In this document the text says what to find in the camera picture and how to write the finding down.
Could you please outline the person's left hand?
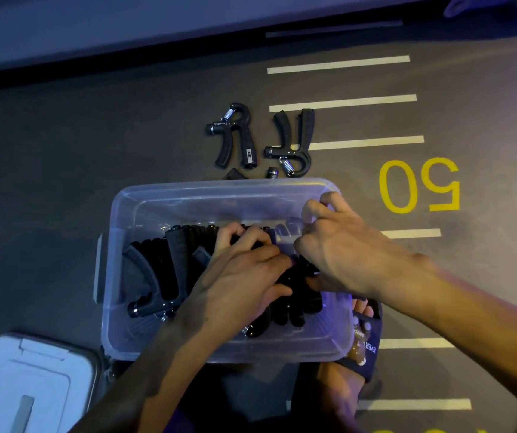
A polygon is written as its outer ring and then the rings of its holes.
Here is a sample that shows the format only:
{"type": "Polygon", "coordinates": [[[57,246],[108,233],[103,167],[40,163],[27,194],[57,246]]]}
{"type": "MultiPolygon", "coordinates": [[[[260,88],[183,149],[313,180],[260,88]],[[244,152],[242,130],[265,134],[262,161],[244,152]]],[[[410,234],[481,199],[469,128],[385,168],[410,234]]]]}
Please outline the person's left hand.
{"type": "Polygon", "coordinates": [[[231,246],[218,256],[213,255],[190,296],[178,309],[178,321],[188,339],[207,355],[233,339],[262,312],[246,311],[246,295],[253,286],[278,284],[277,280],[292,266],[282,253],[274,267],[240,267],[240,255],[263,245],[274,245],[267,232],[257,226],[245,228],[240,237],[233,237],[231,246]]]}

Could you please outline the person's right hand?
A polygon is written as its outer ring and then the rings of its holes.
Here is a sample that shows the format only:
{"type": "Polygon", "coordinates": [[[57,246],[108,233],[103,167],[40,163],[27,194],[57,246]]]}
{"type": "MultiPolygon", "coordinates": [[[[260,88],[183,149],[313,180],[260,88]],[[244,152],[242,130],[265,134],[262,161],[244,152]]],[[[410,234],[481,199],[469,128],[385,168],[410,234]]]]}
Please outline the person's right hand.
{"type": "Polygon", "coordinates": [[[321,197],[305,203],[305,225],[295,248],[320,273],[335,278],[336,291],[410,313],[421,297],[441,285],[425,256],[399,246],[357,213],[354,219],[321,219],[322,208],[321,197]]]}

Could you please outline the person's right forearm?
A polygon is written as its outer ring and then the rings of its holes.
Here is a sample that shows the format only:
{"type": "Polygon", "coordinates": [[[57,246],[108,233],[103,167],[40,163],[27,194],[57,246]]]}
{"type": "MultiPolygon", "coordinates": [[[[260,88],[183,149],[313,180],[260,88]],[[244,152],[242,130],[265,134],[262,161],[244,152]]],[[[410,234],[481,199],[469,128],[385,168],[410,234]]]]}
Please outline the person's right forearm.
{"type": "Polygon", "coordinates": [[[451,342],[517,398],[517,306],[415,259],[435,280],[416,320],[451,342]]]}

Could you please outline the person's left forearm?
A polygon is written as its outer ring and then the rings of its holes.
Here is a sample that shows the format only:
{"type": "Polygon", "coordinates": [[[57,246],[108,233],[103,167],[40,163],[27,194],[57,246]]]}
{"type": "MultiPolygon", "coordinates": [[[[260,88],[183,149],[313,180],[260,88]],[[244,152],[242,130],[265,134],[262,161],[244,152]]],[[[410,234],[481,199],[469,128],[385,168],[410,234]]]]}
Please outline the person's left forearm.
{"type": "Polygon", "coordinates": [[[216,315],[180,310],[69,433],[160,433],[223,335],[216,315]]]}

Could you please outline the pile of black hand grippers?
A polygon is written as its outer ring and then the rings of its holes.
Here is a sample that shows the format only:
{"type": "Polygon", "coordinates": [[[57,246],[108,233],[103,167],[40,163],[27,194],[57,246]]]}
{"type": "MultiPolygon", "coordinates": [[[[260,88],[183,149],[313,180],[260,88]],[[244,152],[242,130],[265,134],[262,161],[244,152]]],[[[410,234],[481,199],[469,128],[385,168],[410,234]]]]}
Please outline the pile of black hand grippers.
{"type": "MultiPolygon", "coordinates": [[[[161,320],[173,317],[209,265],[218,232],[216,225],[175,225],[163,238],[133,241],[123,257],[139,270],[147,291],[128,304],[129,317],[155,316],[161,320]]],[[[278,298],[267,306],[244,328],[245,337],[261,336],[271,323],[304,327],[306,315],[323,310],[321,293],[313,291],[306,282],[307,278],[317,275],[319,269],[297,254],[291,258],[293,266],[279,277],[277,283],[291,288],[292,295],[278,298]]]]}

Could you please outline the black hand grip strengthener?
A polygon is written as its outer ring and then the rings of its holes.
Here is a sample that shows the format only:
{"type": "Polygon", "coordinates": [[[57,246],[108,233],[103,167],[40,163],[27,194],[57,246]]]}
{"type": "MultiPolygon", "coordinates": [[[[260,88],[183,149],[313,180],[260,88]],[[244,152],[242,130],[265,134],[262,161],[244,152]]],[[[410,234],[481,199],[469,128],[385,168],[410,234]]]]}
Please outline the black hand grip strengthener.
{"type": "Polygon", "coordinates": [[[312,166],[312,159],[309,153],[310,143],[314,133],[315,112],[311,108],[304,108],[297,117],[298,119],[298,149],[293,149],[291,123],[284,111],[277,112],[273,121],[277,127],[281,145],[266,146],[264,155],[269,159],[278,159],[285,174],[289,178],[302,178],[312,166]]]}
{"type": "MultiPolygon", "coordinates": [[[[279,169],[277,167],[269,167],[265,174],[265,179],[277,179],[279,175],[279,169]]],[[[229,170],[229,172],[226,175],[227,180],[249,180],[251,179],[247,175],[243,174],[241,171],[239,171],[236,168],[232,168],[229,170]]]]}
{"type": "Polygon", "coordinates": [[[249,108],[238,102],[231,103],[220,121],[206,125],[205,131],[211,135],[221,135],[222,145],[214,164],[222,169],[228,166],[233,152],[233,132],[239,132],[240,164],[243,168],[258,166],[257,153],[250,131],[251,114],[249,108]]]}

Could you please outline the dark slide sandal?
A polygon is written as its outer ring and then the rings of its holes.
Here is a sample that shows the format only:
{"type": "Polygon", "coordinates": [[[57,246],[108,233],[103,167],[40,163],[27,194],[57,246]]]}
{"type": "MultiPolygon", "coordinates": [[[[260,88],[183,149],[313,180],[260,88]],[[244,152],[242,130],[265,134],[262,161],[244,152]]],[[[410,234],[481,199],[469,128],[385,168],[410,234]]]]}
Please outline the dark slide sandal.
{"type": "Polygon", "coordinates": [[[381,303],[369,299],[367,306],[373,311],[372,316],[356,310],[352,311],[353,345],[344,357],[334,361],[334,363],[362,376],[365,383],[369,383],[373,378],[383,330],[381,303]]]}

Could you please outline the clear plastic storage box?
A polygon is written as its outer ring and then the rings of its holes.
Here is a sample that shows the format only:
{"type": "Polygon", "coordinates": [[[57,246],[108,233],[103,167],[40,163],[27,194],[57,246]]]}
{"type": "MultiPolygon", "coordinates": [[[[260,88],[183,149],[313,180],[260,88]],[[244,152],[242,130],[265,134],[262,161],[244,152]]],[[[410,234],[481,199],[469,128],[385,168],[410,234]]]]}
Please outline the clear plastic storage box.
{"type": "MultiPolygon", "coordinates": [[[[274,227],[300,218],[307,200],[338,192],[322,178],[223,180],[131,186],[113,200],[105,267],[101,343],[115,360],[134,361],[156,335],[155,316],[132,319],[128,303],[137,297],[143,277],[124,262],[133,241],[163,238],[175,225],[242,224],[274,227]]],[[[264,334],[237,334],[210,357],[210,363],[284,363],[334,361],[346,355],[354,335],[351,296],[322,293],[322,311],[306,314],[297,328],[271,324],[264,334]]]]}

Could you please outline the person's leg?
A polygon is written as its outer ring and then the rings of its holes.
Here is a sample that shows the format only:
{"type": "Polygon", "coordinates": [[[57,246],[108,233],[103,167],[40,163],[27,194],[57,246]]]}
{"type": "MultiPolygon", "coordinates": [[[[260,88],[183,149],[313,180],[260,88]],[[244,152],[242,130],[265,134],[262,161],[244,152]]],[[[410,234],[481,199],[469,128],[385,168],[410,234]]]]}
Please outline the person's leg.
{"type": "Polygon", "coordinates": [[[302,363],[291,410],[251,424],[248,433],[364,433],[355,420],[365,380],[336,362],[302,363]]]}

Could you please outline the grey raised platform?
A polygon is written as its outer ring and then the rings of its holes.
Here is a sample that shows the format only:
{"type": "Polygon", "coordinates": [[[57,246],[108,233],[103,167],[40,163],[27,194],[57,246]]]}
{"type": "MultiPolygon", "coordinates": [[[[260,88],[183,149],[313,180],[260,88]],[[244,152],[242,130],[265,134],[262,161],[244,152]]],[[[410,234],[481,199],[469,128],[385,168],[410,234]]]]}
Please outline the grey raised platform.
{"type": "Polygon", "coordinates": [[[422,0],[0,0],[0,70],[422,0]]]}

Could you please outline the white plastic box lid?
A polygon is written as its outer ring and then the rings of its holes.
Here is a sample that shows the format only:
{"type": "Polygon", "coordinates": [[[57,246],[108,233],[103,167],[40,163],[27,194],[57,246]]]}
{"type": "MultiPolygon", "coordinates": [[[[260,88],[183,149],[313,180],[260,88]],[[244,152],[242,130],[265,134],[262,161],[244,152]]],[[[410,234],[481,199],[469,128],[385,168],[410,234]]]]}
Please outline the white plastic box lid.
{"type": "Polygon", "coordinates": [[[0,335],[0,433],[68,433],[101,373],[88,350],[34,335],[0,335]]]}

